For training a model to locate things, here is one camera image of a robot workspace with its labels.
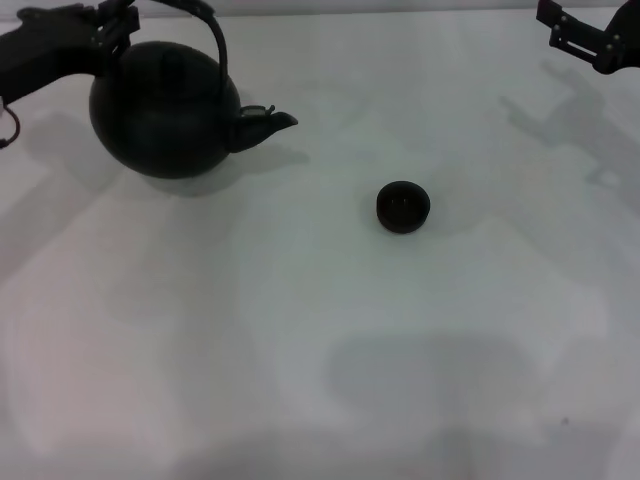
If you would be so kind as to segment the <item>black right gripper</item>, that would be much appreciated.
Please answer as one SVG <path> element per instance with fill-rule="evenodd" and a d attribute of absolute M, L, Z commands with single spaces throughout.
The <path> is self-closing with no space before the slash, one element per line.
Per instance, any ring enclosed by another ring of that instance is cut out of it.
<path fill-rule="evenodd" d="M 639 67 L 639 0 L 626 1 L 604 31 L 571 16 L 552 0 L 538 1 L 536 20 L 551 30 L 551 47 L 593 62 L 600 74 Z M 604 36 L 601 49 L 600 36 Z"/>

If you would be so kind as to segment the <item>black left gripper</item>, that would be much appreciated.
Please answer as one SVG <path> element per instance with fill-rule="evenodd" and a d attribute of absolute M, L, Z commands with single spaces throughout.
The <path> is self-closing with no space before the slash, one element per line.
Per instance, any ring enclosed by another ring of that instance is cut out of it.
<path fill-rule="evenodd" d="M 20 25 L 1 36 L 1 99 L 9 105 L 69 75 L 98 76 L 104 53 L 123 53 L 139 30 L 135 0 L 26 7 Z"/>

